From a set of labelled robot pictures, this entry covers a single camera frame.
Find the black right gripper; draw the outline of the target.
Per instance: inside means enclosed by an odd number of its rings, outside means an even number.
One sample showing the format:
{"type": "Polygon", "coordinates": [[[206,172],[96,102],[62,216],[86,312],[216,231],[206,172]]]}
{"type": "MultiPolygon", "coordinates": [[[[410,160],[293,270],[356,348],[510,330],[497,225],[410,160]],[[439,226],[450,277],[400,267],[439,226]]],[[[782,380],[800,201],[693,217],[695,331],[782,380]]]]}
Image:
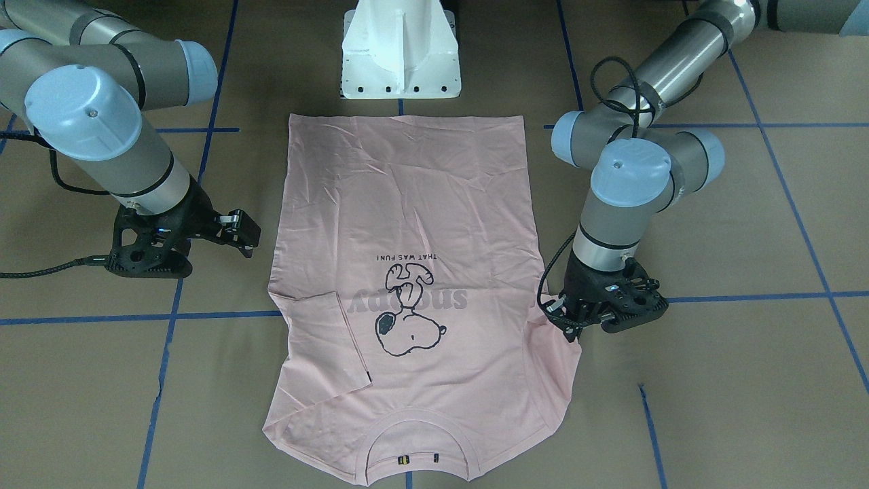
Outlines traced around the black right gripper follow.
{"type": "Polygon", "coordinates": [[[162,216],[162,236],[170,242],[205,239],[235,247],[245,259],[251,259],[261,238],[261,227],[242,209],[218,213],[195,179],[189,179],[180,203],[162,216]]]}

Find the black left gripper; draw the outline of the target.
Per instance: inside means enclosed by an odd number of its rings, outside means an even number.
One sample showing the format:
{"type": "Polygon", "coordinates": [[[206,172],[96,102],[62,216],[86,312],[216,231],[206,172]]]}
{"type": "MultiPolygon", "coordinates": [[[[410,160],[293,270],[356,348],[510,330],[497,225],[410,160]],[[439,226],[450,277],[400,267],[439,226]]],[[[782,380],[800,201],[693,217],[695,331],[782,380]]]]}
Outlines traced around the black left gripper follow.
{"type": "Polygon", "coordinates": [[[621,270],[597,270],[569,254],[563,293],[541,303],[541,310],[550,323],[558,328],[568,343],[573,343],[584,328],[601,324],[607,319],[605,287],[614,284],[621,270]]]}

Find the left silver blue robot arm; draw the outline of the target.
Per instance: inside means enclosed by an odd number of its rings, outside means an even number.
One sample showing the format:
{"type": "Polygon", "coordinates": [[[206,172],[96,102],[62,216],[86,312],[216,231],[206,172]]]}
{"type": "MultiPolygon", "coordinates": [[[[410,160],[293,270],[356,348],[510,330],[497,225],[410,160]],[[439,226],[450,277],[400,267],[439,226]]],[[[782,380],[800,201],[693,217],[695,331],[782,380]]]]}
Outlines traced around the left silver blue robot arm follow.
{"type": "Polygon", "coordinates": [[[553,154],[591,173],[590,189],[569,250],[563,289],[540,309],[566,340],[599,324],[614,333],[660,318],[668,309],[660,284],[634,257],[652,216],[720,176],[725,149],[713,133],[655,130],[669,108],[701,83],[717,59],[752,32],[867,35],[866,1],[701,1],[644,62],[634,68],[618,56],[624,80],[607,93],[596,84],[598,105],[557,121],[553,154]]]}

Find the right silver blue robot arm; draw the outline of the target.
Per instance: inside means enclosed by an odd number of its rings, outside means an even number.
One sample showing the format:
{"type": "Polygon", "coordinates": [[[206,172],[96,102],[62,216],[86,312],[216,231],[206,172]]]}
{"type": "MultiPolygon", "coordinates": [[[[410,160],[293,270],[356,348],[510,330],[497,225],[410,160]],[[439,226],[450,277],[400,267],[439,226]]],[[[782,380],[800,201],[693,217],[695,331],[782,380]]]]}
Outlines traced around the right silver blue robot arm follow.
{"type": "Polygon", "coordinates": [[[218,213],[144,117],[210,101],[213,56],[195,41],[163,40],[81,1],[3,1],[2,106],[117,199],[119,225],[149,256],[159,242],[186,255],[201,238],[250,257],[260,229],[243,211],[218,213]]]}

